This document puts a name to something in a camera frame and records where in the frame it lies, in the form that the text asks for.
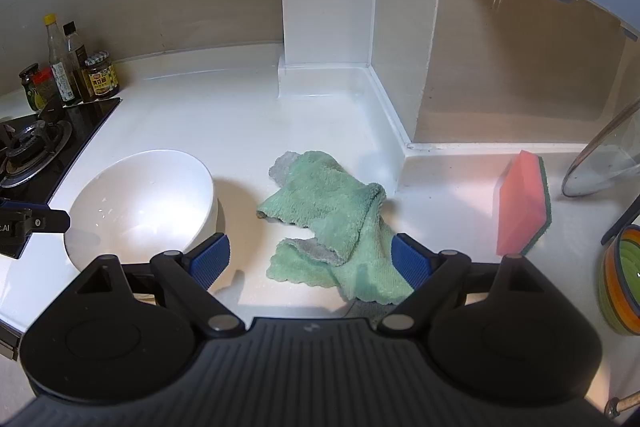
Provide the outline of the green microfiber cloth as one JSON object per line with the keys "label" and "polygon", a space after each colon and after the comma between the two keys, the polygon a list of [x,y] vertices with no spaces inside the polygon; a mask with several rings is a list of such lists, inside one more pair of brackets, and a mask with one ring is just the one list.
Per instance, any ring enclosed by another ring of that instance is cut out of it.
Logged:
{"label": "green microfiber cloth", "polygon": [[360,182],[320,150],[284,153],[269,176],[279,190],[257,206],[257,216],[312,236],[282,239],[268,279],[335,287],[346,300],[379,305],[397,305],[412,293],[392,263],[394,232],[381,216],[382,185]]}

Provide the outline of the white ceramic bowl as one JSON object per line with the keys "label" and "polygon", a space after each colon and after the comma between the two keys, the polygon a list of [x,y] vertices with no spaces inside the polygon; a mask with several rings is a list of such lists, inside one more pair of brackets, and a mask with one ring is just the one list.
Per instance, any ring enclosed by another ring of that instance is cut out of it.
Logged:
{"label": "white ceramic bowl", "polygon": [[144,263],[190,251],[216,232],[218,202],[205,165],[180,150],[146,150],[106,168],[70,207],[64,244],[83,270],[96,257]]}

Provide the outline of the colourful striped bowl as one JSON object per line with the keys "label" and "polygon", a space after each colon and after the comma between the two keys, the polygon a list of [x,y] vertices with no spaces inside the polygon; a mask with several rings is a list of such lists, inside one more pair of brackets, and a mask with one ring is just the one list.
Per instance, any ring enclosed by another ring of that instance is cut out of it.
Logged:
{"label": "colourful striped bowl", "polygon": [[639,335],[639,227],[628,225],[606,247],[598,275],[606,323],[620,335]]}

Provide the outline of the black gas stove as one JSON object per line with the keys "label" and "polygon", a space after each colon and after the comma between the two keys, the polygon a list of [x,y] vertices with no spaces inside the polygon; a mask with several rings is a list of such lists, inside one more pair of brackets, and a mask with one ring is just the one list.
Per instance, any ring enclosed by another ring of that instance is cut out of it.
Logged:
{"label": "black gas stove", "polygon": [[50,202],[80,153],[120,103],[119,98],[54,106],[1,125],[1,197]]}

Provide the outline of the pink green sponge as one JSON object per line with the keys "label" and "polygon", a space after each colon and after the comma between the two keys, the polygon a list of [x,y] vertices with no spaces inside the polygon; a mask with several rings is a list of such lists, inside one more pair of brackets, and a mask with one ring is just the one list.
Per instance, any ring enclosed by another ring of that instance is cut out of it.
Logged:
{"label": "pink green sponge", "polygon": [[521,150],[511,162],[499,190],[497,255],[526,256],[551,222],[544,160]]}

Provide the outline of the dark lid green jar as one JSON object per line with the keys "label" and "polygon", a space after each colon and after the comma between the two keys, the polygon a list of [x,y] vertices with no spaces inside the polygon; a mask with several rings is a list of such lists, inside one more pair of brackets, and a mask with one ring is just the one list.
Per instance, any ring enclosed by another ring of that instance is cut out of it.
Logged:
{"label": "dark lid green jar", "polygon": [[39,107],[36,101],[37,91],[34,83],[32,82],[32,75],[35,75],[35,73],[38,72],[38,68],[39,66],[37,63],[32,63],[18,74],[18,78],[20,78],[21,85],[25,91],[28,105],[34,112],[38,112]]}

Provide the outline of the red lid jar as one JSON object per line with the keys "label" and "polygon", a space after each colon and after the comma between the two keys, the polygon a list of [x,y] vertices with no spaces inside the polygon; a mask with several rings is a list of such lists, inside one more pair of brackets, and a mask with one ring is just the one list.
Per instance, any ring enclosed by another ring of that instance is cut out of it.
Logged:
{"label": "red lid jar", "polygon": [[50,67],[37,70],[32,75],[32,83],[36,91],[36,105],[39,109],[43,109],[49,102],[60,97]]}

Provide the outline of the yellow cap clear bottle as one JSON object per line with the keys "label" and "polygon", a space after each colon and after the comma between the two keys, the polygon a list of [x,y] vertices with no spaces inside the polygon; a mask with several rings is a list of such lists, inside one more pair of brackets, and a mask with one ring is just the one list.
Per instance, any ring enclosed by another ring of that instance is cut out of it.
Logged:
{"label": "yellow cap clear bottle", "polygon": [[68,68],[65,40],[58,27],[58,21],[53,13],[43,17],[47,29],[49,64],[52,70],[58,93],[65,105],[73,105],[78,100],[77,89],[74,87],[73,74]]}

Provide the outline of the black cap dark bottle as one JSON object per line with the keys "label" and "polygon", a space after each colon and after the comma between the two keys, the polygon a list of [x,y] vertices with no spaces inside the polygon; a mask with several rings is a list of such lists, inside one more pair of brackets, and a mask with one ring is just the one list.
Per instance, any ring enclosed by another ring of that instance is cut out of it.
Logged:
{"label": "black cap dark bottle", "polygon": [[85,45],[81,42],[74,22],[63,25],[63,34],[67,55],[72,63],[74,78],[80,91],[82,101],[92,102],[96,99],[91,82],[86,76],[85,61],[88,54]]}

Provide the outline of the yellow label sauce jar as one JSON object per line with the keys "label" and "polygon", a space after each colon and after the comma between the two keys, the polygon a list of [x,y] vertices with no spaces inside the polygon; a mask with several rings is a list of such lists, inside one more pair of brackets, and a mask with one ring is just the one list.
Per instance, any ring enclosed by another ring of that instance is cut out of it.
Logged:
{"label": "yellow label sauce jar", "polygon": [[111,98],[119,92],[119,80],[107,51],[89,55],[84,71],[97,98]]}

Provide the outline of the glass pot lid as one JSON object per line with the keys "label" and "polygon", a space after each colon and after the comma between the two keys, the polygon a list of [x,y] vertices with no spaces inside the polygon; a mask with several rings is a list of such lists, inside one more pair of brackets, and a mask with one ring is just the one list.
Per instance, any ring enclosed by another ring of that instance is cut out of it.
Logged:
{"label": "glass pot lid", "polygon": [[601,192],[639,174],[639,100],[624,107],[576,156],[565,173],[566,197]]}

